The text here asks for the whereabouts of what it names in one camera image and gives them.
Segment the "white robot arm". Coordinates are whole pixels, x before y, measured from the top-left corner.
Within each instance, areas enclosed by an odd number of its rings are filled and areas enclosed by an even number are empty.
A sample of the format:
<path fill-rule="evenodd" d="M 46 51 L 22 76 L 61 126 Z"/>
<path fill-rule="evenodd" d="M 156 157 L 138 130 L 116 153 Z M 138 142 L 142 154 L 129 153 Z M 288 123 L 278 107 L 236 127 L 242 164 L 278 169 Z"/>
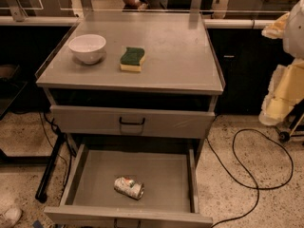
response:
<path fill-rule="evenodd" d="M 262 124 L 277 125 L 304 99 L 304 0 L 266 26 L 262 35 L 281 39 L 283 50 L 294 57 L 288 66 L 276 67 L 258 116 Z"/>

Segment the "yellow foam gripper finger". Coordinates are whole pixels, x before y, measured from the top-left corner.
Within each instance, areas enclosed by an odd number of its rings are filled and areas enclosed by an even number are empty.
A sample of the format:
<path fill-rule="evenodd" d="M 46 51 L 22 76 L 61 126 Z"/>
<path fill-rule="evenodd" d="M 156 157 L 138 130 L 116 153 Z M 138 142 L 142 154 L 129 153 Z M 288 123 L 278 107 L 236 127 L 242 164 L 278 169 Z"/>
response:
<path fill-rule="evenodd" d="M 294 59 L 288 65 L 278 65 L 273 72 L 259 121 L 265 125 L 281 123 L 304 99 L 304 61 Z"/>
<path fill-rule="evenodd" d="M 266 26 L 261 34 L 270 39 L 282 39 L 290 13 L 287 12 L 277 18 L 272 24 Z"/>

